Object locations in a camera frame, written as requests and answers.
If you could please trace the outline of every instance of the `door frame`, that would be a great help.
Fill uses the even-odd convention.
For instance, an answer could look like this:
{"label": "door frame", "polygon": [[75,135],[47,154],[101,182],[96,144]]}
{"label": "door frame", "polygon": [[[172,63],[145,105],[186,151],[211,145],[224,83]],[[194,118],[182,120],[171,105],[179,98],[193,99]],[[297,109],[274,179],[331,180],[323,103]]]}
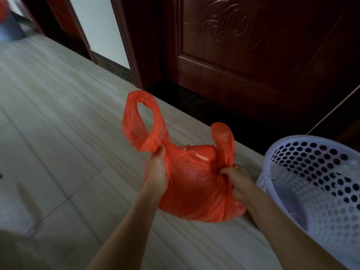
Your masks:
{"label": "door frame", "polygon": [[[37,29],[42,35],[49,37],[53,40],[55,38],[60,41],[65,40],[65,38],[62,38],[62,36],[60,35],[62,33],[62,29],[46,0],[38,0],[38,2],[36,2],[36,0],[20,0],[20,2],[26,9],[27,13],[29,14],[33,22],[36,24]],[[89,42],[85,36],[84,30],[81,27],[79,19],[76,16],[70,0],[64,0],[64,2],[69,10],[70,16],[74,21],[76,28],[80,33],[81,39],[85,44],[86,50],[92,62],[97,64],[94,55],[92,54],[92,51],[90,49]]]}
{"label": "door frame", "polygon": [[110,1],[134,85],[145,90],[162,79],[154,0]]}

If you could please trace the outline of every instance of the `door trim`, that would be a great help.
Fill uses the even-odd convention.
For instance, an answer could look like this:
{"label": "door trim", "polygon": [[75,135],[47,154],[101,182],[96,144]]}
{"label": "door trim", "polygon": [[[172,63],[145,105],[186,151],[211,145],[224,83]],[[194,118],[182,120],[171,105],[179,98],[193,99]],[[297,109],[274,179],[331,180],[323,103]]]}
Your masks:
{"label": "door trim", "polygon": [[134,85],[145,90],[161,80],[153,0],[110,1]]}
{"label": "door trim", "polygon": [[82,26],[81,26],[81,24],[80,24],[80,22],[79,22],[79,19],[78,19],[77,15],[76,15],[76,13],[75,13],[75,11],[74,11],[74,8],[72,7],[72,4],[71,4],[70,0],[64,0],[64,2],[65,2],[65,4],[66,4],[67,8],[69,9],[70,16],[71,16],[71,18],[73,19],[73,21],[74,21],[74,23],[75,23],[75,25],[76,25],[76,28],[78,29],[78,31],[79,31],[79,33],[80,33],[81,39],[82,39],[82,41],[83,41],[84,44],[85,44],[85,47],[86,47],[86,49],[87,49],[87,51],[88,51],[88,53],[89,53],[89,55],[90,55],[90,58],[91,58],[92,62],[95,63],[95,64],[97,64],[97,63],[96,63],[96,60],[95,60],[95,58],[94,58],[94,55],[92,54],[92,51],[91,51],[91,48],[90,48],[88,39],[86,38],[86,35],[85,35],[85,33],[84,33],[84,30],[83,30],[83,28],[82,28]]}

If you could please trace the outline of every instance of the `finger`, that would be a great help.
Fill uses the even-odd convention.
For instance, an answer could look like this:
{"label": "finger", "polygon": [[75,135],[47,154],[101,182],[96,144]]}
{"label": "finger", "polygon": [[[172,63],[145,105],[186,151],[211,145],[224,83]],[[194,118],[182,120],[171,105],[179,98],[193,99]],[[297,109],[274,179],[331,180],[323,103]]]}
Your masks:
{"label": "finger", "polygon": [[226,174],[229,175],[229,173],[231,172],[233,168],[222,168],[221,170],[219,170],[220,174]]}
{"label": "finger", "polygon": [[160,157],[160,158],[164,158],[165,157],[165,153],[166,153],[166,148],[164,145],[160,145],[160,148],[156,151],[156,153],[154,154],[154,157]]}

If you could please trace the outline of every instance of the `tiled floor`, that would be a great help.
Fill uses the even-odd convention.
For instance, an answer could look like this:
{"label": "tiled floor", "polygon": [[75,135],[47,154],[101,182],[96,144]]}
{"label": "tiled floor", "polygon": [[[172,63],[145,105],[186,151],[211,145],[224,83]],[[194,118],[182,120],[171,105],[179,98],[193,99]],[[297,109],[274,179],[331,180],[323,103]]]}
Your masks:
{"label": "tiled floor", "polygon": [[[0,268],[84,269],[122,220],[147,154],[122,134],[136,88],[41,35],[0,42]],[[210,128],[158,100],[177,145],[213,144]],[[146,127],[151,112],[139,106]],[[256,180],[263,156],[236,142]],[[158,211],[142,269],[280,269],[245,217],[190,222]]]}

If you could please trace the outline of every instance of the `red plastic bag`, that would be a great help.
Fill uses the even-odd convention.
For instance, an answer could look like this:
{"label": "red plastic bag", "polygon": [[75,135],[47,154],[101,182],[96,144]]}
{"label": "red plastic bag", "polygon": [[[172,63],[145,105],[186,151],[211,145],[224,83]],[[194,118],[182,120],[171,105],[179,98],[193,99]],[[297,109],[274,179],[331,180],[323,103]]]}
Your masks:
{"label": "red plastic bag", "polygon": [[[154,125],[150,134],[139,115],[137,103],[153,111]],[[133,91],[126,101],[122,130],[139,152],[154,153],[161,144],[166,147],[169,185],[160,200],[161,210],[182,219],[203,222],[227,221],[244,214],[245,206],[233,199],[232,183],[218,172],[234,164],[235,140],[227,125],[220,122],[211,125],[216,147],[177,147],[170,141],[155,98],[145,91]]]}
{"label": "red plastic bag", "polygon": [[0,0],[0,23],[4,23],[9,13],[9,2],[7,0]]}

